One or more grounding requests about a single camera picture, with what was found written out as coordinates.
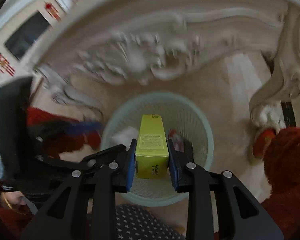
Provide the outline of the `red knot ornament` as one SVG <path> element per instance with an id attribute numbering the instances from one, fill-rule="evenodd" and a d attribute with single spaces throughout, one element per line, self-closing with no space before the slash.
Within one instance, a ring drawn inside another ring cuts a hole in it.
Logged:
<path id="1" fill-rule="evenodd" d="M 58 10 L 52 3 L 45 3 L 45 10 L 49 13 L 49 15 L 57 21 L 61 21 L 61 17 L 59 15 Z"/>
<path id="2" fill-rule="evenodd" d="M 15 75 L 14 68 L 11 67 L 10 63 L 7 61 L 7 59 L 0 53 L 0 71 L 2 73 L 6 72 L 10 76 Z"/>

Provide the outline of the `star-patterned navy stool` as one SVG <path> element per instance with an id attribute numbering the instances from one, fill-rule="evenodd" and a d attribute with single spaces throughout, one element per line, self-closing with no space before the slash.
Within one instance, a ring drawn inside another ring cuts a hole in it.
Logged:
<path id="1" fill-rule="evenodd" d="M 185 239 L 174 228 L 164 224 L 149 211 L 136 205 L 116 206 L 117 239 Z"/>

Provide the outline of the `red knot ornament near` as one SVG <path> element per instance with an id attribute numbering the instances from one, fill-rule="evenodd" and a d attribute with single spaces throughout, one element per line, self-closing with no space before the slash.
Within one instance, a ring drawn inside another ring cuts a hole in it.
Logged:
<path id="1" fill-rule="evenodd" d="M 15 75 L 14 68 L 11 67 L 10 63 L 7 61 L 7 59 L 0 53 L 0 71 L 2 73 L 6 72 L 10 76 Z"/>

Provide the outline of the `pale green mesh wastebasket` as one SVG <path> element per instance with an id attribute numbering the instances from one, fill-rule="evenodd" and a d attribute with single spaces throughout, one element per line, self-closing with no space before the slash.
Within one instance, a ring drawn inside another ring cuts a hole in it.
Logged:
<path id="1" fill-rule="evenodd" d="M 101 140 L 101 149 L 114 146 L 112 138 L 127 127 L 139 128 L 144 114 L 162 117 L 165 132 L 177 134 L 193 146 L 194 162 L 209 170 L 213 161 L 213 135 L 203 112 L 188 98 L 168 92 L 141 94 L 118 108 L 108 121 Z M 159 207 L 168 206 L 187 198 L 188 193 L 176 193 L 170 177 L 163 179 L 134 178 L 133 186 L 122 197 L 130 203 Z"/>

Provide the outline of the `ornate white coffee table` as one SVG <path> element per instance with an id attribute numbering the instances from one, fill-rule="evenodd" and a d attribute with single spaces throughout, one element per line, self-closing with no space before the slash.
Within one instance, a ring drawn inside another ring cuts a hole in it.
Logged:
<path id="1" fill-rule="evenodd" d="M 252 123 L 300 98 L 300 2 L 293 0 L 81 0 L 34 50 L 57 97 L 71 74 L 122 85 L 174 80 L 237 51 L 274 64 L 249 102 Z"/>

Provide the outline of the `red knot ornament far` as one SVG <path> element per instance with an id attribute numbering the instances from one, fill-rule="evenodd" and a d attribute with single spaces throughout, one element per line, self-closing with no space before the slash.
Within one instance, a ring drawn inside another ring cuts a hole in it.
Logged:
<path id="1" fill-rule="evenodd" d="M 59 15 L 58 10 L 52 3 L 45 3 L 45 10 L 49 13 L 49 15 L 57 21 L 61 21 L 61 17 Z"/>

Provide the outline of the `yellow-green carton box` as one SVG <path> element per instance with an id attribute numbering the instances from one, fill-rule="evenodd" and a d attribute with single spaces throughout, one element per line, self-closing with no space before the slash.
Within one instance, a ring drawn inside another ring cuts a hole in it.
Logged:
<path id="1" fill-rule="evenodd" d="M 162 117 L 143 115 L 135 150 L 135 172 L 140 179 L 166 176 L 169 152 Z"/>

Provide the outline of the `wall-mounted black television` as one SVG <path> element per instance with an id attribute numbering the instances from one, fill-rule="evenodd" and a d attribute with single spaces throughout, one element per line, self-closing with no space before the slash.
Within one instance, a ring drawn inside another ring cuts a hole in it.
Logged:
<path id="1" fill-rule="evenodd" d="M 40 12 L 36 12 L 9 37 L 5 47 L 20 61 L 50 26 L 45 17 Z"/>

